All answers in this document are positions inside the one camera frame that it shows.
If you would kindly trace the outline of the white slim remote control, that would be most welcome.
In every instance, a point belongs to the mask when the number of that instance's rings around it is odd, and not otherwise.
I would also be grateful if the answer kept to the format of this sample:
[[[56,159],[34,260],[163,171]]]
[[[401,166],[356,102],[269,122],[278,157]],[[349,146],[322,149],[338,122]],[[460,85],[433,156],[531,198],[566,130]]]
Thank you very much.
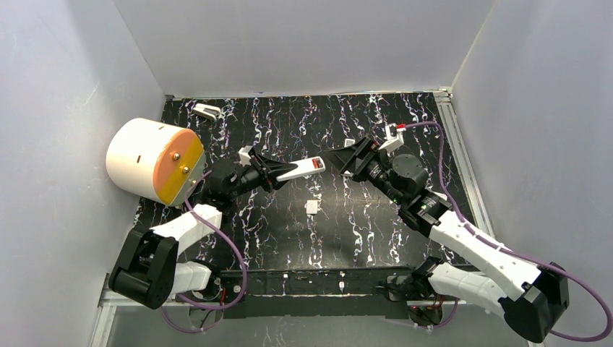
[[[319,156],[296,160],[291,162],[291,164],[296,165],[296,167],[288,173],[278,176],[277,181],[289,181],[313,174],[320,174],[326,170],[325,162]]]

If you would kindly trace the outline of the small white cover piece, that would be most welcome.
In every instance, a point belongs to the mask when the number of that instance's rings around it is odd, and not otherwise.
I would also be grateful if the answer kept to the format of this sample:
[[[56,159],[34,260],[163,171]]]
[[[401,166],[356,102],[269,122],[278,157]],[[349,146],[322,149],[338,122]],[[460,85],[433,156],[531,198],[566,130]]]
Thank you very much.
[[[316,215],[319,211],[319,200],[308,200],[305,204],[305,210],[307,215]]]

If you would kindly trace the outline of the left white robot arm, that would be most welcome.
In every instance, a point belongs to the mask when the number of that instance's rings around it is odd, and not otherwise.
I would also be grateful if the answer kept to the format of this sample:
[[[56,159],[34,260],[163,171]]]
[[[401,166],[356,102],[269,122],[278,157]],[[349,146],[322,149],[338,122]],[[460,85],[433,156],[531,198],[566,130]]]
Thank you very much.
[[[221,230],[223,213],[237,197],[259,187],[279,190],[288,181],[325,170],[319,157],[291,163],[279,162],[247,146],[241,162],[219,160],[205,170],[184,195],[187,211],[179,217],[152,227],[134,227],[124,241],[108,279],[108,287],[150,309],[163,306],[167,298],[208,287],[213,271],[201,262],[178,262],[178,256],[209,234],[216,234],[230,246],[239,261],[242,284],[237,297],[216,306],[217,310],[237,304],[247,289],[248,267],[243,254]]]

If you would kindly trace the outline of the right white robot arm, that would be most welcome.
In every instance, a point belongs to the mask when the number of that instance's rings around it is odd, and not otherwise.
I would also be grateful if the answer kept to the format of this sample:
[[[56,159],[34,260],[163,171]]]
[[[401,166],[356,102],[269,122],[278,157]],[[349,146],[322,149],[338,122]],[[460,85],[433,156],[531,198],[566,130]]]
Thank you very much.
[[[356,144],[325,151],[323,157],[354,181],[368,181],[398,206],[412,230],[451,249],[480,270],[461,270],[428,257],[407,276],[385,284],[391,299],[402,295],[442,295],[463,299],[501,317],[520,337],[541,343],[569,306],[567,280],[556,272],[509,255],[507,248],[457,216],[450,200],[427,189],[419,159],[390,158],[365,137]]]

